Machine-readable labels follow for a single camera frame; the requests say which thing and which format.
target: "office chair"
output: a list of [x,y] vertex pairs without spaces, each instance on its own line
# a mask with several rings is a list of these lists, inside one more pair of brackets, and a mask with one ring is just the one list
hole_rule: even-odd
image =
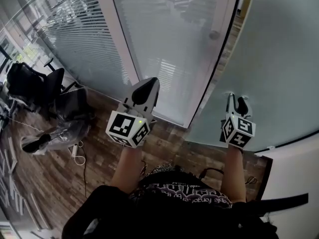
[[46,120],[56,115],[50,112],[53,101],[62,93],[69,91],[76,82],[67,88],[62,86],[64,69],[55,70],[50,64],[51,59],[44,66],[49,66],[52,73],[45,75],[35,71],[26,63],[13,63],[7,72],[7,88],[10,97],[31,112],[39,112]]
[[43,155],[47,150],[71,147],[81,141],[89,132],[94,109],[87,103],[87,90],[78,88],[59,95],[54,100],[57,115],[56,126],[38,135],[21,138],[21,149],[29,154]]
[[0,82],[0,137],[9,120],[17,110],[16,100],[11,100],[4,91],[6,80]]

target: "wooden floor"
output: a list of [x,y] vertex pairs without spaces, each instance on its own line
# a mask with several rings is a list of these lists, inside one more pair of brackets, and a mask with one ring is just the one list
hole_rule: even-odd
[[[224,70],[241,24],[242,20],[236,17],[215,75],[196,116],[200,114],[215,83]],[[117,102],[91,90],[88,91],[88,101],[96,109],[96,118],[88,136],[83,139],[83,148],[78,151],[79,154],[85,151],[87,155],[87,195],[99,185],[109,184],[122,150],[120,145],[112,142],[105,134],[108,118],[111,111],[116,110]],[[49,129],[55,123],[55,121],[48,123],[40,115],[27,113],[23,110],[19,111],[14,119],[40,130]],[[0,140],[0,148],[2,150],[4,148],[8,149],[7,137],[12,136],[18,159],[13,178],[20,192],[30,202],[41,226],[44,227],[44,224],[32,205],[31,192],[36,196],[44,215],[54,228],[53,235],[60,238],[65,222],[86,199],[83,181],[84,166],[76,165],[68,150],[48,151],[41,156],[23,153],[19,147],[21,137],[36,135],[37,133],[30,127],[12,121],[5,129]],[[180,165],[187,172],[196,176],[207,167],[223,168],[225,157],[223,149],[185,142],[183,137],[186,134],[186,129],[159,120],[143,146],[143,159],[148,164],[147,172],[158,164],[168,162]],[[256,184],[247,185],[248,201],[255,199],[257,196],[266,164],[266,159],[258,158],[250,153],[244,154],[245,178],[248,179],[250,176],[257,178]],[[222,175],[218,172],[208,171],[203,181],[211,187],[220,189],[221,179]],[[5,212],[20,232],[35,231],[25,208],[25,214],[22,217],[12,208],[6,209]]]

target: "glass door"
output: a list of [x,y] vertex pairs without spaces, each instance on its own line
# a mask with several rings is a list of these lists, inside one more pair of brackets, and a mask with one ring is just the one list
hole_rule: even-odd
[[189,126],[217,62],[235,2],[114,0],[138,78],[159,78],[156,115]]

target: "black office chair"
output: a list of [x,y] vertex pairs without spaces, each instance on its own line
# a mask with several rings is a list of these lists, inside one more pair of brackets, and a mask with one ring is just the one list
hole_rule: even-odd
[[7,73],[7,88],[11,98],[24,104],[25,109],[39,112],[46,120],[56,117],[50,112],[53,101],[62,93],[69,91],[71,87],[77,86],[74,82],[67,88],[63,87],[64,69],[55,70],[51,62],[52,59],[45,64],[52,70],[49,75],[35,71],[24,62],[13,63]]
[[9,120],[17,110],[17,102],[11,100],[3,89],[6,81],[0,82],[0,137]]

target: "cable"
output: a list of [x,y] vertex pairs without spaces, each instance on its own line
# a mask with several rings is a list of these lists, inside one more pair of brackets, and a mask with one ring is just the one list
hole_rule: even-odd
[[142,162],[144,163],[144,166],[141,169],[140,176],[144,176],[145,175],[146,168],[148,167],[148,165],[146,164],[146,162],[144,160],[142,160]]
[[13,119],[9,118],[8,116],[3,116],[3,117],[8,118],[9,120],[12,120],[12,121],[14,121],[14,122],[20,123],[20,124],[22,124],[22,125],[26,125],[26,126],[28,126],[28,127],[30,127],[30,128],[33,128],[33,129],[35,129],[35,130],[37,130],[37,131],[39,131],[39,132],[44,132],[44,131],[39,130],[39,129],[35,128],[35,127],[32,127],[32,126],[30,126],[30,125],[28,125],[28,124],[19,122],[19,121],[17,121],[17,120],[13,120]]
[[[208,170],[215,170],[215,171],[217,171],[217,172],[220,172],[221,174],[224,174],[224,171],[222,171],[222,170],[220,170],[220,169],[208,167],[208,168],[204,169],[204,170],[200,173],[200,175],[199,175],[198,178],[199,178],[200,180],[202,180],[203,178],[205,178],[206,173],[207,173]],[[250,177],[247,179],[247,181],[245,182],[245,184],[255,184],[255,183],[257,183],[257,181],[258,181],[258,180],[257,180],[256,177],[250,176]]]
[[[83,143],[82,141],[79,141],[79,143],[82,143],[82,145],[75,144],[75,145],[73,146],[73,148],[76,148],[76,145],[77,145],[79,148],[82,148],[83,145],[84,145],[84,143]],[[86,162],[86,157],[77,155],[77,151],[76,151],[76,153],[73,153],[73,151],[71,152],[69,148],[68,148],[68,151],[69,151],[69,153],[71,154],[71,156],[74,158],[74,162],[75,162],[77,165],[84,165],[84,164],[85,164],[85,162]],[[76,158],[77,158],[77,157],[84,158],[84,162],[83,162],[82,164],[79,164],[79,163],[76,161]]]
[[[84,165],[84,169],[83,169],[83,181],[84,181],[85,198],[87,198],[87,196],[86,196],[86,178],[85,178],[86,159],[87,159],[87,157],[86,157],[85,150],[84,150],[84,148],[83,148],[84,143],[83,143],[82,141],[79,141],[79,144],[75,144],[75,145],[73,146],[73,148],[74,148],[76,145],[83,150],[84,156],[76,155],[75,153],[73,154],[73,153],[70,151],[69,148],[68,148],[68,151],[69,151],[69,153],[71,154],[71,156],[74,158],[74,162],[75,162],[77,165],[79,165],[79,166]],[[77,158],[77,157],[82,157],[82,158],[84,158],[83,164],[79,164],[78,162],[76,162],[76,158]]]
[[245,184],[255,184],[256,182],[257,182],[257,178],[254,176],[250,176],[245,182]]
[[[84,153],[84,157],[85,157],[85,161],[86,161],[86,153],[85,153],[85,150],[83,148],[83,142],[82,142],[82,150],[83,150],[83,153]],[[85,190],[85,198],[87,199],[87,196],[86,196],[86,179],[85,179],[85,171],[86,171],[86,162],[84,164],[84,169],[83,169],[83,181],[84,181],[84,190]]]

